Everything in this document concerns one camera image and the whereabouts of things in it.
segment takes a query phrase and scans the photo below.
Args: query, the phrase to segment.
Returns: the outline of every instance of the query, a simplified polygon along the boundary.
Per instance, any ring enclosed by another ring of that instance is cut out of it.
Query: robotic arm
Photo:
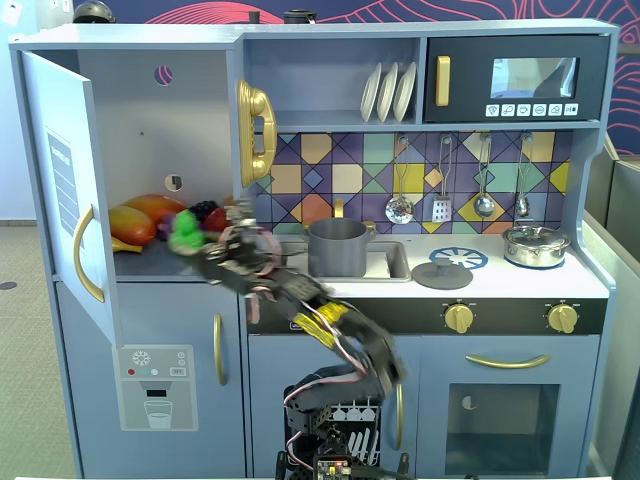
[[[307,376],[284,400],[287,422],[294,432],[286,445],[287,455],[299,465],[294,477],[304,478],[314,469],[315,476],[323,480],[381,476],[372,474],[372,467],[357,467],[358,459],[348,455],[345,436],[330,422],[331,405],[384,400],[393,391],[405,376],[393,338],[352,305],[332,298],[313,278],[287,268],[279,244],[257,227],[247,205],[227,207],[227,218],[231,226],[217,242],[191,255],[191,264],[210,283],[249,296],[251,322],[259,321],[259,302],[270,302],[283,320],[296,323],[346,362]],[[294,442],[305,436],[321,441],[313,466],[294,453]],[[368,470],[358,475],[358,468]]]

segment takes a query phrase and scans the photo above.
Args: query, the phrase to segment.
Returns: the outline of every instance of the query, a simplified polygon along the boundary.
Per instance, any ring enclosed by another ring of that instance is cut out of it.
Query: microwave screen
[[[577,58],[496,58],[491,98],[573,98]]]

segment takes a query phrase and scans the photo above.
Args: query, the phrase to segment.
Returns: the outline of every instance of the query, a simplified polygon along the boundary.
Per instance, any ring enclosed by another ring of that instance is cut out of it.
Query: oven window
[[[573,98],[577,58],[496,58],[491,98]]]
[[[446,475],[549,471],[560,385],[452,384]]]

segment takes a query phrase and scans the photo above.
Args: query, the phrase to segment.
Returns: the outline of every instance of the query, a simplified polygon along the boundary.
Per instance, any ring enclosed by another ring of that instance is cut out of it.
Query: ice dispenser
[[[127,345],[113,358],[122,430],[198,430],[191,346]]]

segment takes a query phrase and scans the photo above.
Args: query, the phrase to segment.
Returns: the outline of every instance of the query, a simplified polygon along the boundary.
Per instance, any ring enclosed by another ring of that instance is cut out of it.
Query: oven door
[[[597,120],[608,36],[433,38],[424,121]]]
[[[424,337],[416,477],[576,477],[599,339]]]

